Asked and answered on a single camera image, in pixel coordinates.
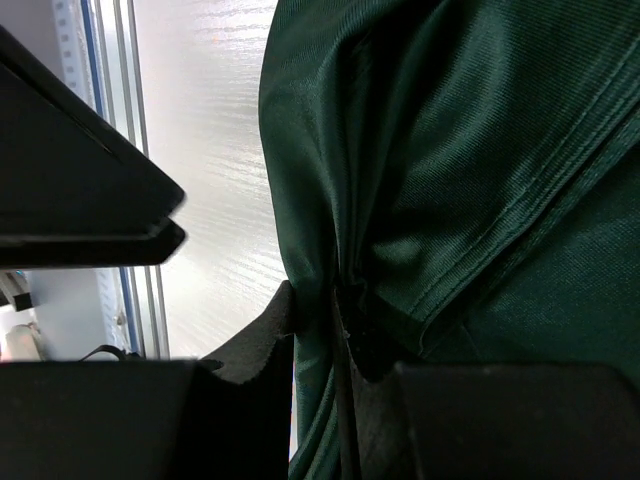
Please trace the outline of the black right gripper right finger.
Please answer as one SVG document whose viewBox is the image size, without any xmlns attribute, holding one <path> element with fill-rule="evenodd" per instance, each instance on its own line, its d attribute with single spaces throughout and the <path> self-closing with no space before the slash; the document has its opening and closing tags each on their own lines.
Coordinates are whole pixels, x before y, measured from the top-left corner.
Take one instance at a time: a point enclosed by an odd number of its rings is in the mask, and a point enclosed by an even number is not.
<svg viewBox="0 0 640 480">
<path fill-rule="evenodd" d="M 345 479 L 635 479 L 639 395 L 589 364 L 425 364 L 332 293 Z"/>
</svg>

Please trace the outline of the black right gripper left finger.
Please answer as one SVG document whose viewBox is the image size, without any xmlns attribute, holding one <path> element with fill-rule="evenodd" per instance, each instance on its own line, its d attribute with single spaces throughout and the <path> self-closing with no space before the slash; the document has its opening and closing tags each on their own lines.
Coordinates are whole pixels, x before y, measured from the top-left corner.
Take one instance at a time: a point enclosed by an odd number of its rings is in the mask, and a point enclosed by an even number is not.
<svg viewBox="0 0 640 480">
<path fill-rule="evenodd" d="M 284 479 L 294 292 L 200 360 L 1 368 L 5 479 Z"/>
</svg>

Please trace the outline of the dark green cloth napkin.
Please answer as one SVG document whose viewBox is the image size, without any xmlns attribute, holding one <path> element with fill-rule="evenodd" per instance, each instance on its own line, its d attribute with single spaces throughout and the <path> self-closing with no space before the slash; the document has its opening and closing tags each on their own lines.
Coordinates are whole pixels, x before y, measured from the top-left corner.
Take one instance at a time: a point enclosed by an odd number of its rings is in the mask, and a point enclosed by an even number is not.
<svg viewBox="0 0 640 480">
<path fill-rule="evenodd" d="M 293 479 L 344 474 L 346 367 L 639 378 L 639 5 L 281 1 L 259 124 L 295 292 Z"/>
</svg>

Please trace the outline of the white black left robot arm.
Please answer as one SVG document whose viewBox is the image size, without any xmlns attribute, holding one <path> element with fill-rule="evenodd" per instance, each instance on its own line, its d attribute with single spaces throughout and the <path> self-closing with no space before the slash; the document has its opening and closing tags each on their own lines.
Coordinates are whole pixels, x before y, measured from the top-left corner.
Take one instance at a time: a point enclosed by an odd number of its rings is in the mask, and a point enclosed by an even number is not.
<svg viewBox="0 0 640 480">
<path fill-rule="evenodd" d="M 184 190 L 1 32 L 1 266 L 164 263 Z"/>
</svg>

